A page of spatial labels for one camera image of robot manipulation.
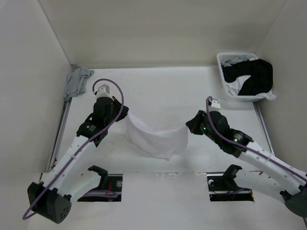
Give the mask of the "white tank top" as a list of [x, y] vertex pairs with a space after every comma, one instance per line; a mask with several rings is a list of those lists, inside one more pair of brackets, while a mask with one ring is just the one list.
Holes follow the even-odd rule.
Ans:
[[188, 128], [154, 130], [133, 114], [125, 118], [126, 137], [150, 157], [169, 161], [188, 146]]

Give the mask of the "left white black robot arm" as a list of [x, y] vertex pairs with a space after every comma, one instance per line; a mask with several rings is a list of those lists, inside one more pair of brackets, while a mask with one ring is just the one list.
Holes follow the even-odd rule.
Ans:
[[71, 146], [49, 176], [27, 188], [31, 211], [60, 224], [73, 202], [92, 189], [106, 189], [108, 172], [95, 165], [96, 149], [109, 127], [124, 119], [128, 111], [114, 96], [96, 100], [93, 112], [79, 126]]

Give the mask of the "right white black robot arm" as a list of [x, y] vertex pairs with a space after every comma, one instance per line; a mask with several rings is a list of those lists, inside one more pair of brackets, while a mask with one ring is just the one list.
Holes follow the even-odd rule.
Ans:
[[220, 183], [235, 192], [241, 188], [266, 194], [283, 203], [292, 213], [307, 216], [307, 174], [286, 164], [264, 150], [252, 137], [229, 126], [220, 112], [199, 110], [186, 122], [189, 131], [205, 135], [225, 153], [257, 168], [248, 171], [230, 165]]

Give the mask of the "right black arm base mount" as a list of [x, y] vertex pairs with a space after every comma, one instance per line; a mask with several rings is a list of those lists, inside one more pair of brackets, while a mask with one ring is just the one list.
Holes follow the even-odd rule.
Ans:
[[242, 168], [230, 165], [225, 172], [207, 173], [209, 199], [211, 202], [254, 201], [251, 189], [237, 186], [236, 173]]

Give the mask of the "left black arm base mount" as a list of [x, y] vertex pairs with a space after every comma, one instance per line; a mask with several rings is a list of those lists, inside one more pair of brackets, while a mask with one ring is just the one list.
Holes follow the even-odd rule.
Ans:
[[109, 174], [107, 170], [98, 166], [92, 166], [88, 169], [100, 176], [98, 186], [92, 188], [84, 196], [78, 199], [78, 202], [121, 202], [123, 175]]

